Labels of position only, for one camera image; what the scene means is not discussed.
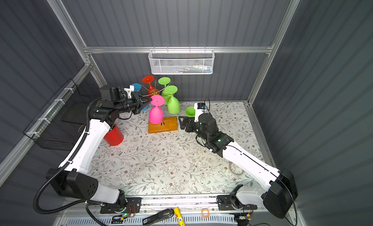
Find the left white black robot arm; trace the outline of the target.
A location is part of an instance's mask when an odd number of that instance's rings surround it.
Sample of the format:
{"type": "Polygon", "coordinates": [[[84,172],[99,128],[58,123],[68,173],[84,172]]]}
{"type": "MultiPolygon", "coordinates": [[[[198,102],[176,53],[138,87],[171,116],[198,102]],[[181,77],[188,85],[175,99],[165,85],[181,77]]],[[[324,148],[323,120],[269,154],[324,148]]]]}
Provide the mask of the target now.
{"type": "Polygon", "coordinates": [[[100,88],[100,93],[101,97],[93,100],[86,109],[85,129],[75,146],[57,169],[48,171],[46,183],[34,198],[35,210],[42,210],[38,200],[48,185],[51,185],[59,196],[76,199],[75,203],[60,207],[56,211],[83,202],[105,203],[119,209],[126,207],[124,191],[102,185],[87,173],[102,139],[114,130],[119,115],[139,114],[149,105],[151,99],[140,95],[133,86],[121,88],[105,85],[100,88]]]}

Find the pink wine glass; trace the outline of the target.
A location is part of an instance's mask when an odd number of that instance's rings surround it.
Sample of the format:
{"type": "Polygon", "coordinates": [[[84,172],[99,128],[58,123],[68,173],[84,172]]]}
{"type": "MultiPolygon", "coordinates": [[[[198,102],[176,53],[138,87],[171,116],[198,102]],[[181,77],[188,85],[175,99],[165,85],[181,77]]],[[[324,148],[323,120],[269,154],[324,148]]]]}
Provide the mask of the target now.
{"type": "Polygon", "coordinates": [[[164,105],[165,99],[161,95],[153,95],[150,104],[153,105],[149,112],[149,122],[158,125],[163,121],[163,110],[161,106],[164,105]]]}

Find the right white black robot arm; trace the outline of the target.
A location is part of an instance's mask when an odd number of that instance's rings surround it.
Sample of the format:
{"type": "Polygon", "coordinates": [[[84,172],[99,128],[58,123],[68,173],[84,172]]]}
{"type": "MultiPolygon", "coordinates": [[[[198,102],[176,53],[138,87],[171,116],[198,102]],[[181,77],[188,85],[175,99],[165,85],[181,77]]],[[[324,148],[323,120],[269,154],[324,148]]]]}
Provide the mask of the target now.
{"type": "Polygon", "coordinates": [[[216,120],[209,113],[201,114],[197,120],[185,116],[178,120],[182,130],[194,132],[197,139],[202,139],[201,146],[240,167],[263,188],[264,192],[259,194],[239,184],[228,200],[219,202],[221,206],[230,204],[234,209],[246,205],[264,206],[275,217],[286,217],[298,197],[292,172],[274,168],[247,152],[232,137],[219,131],[216,120]]]}

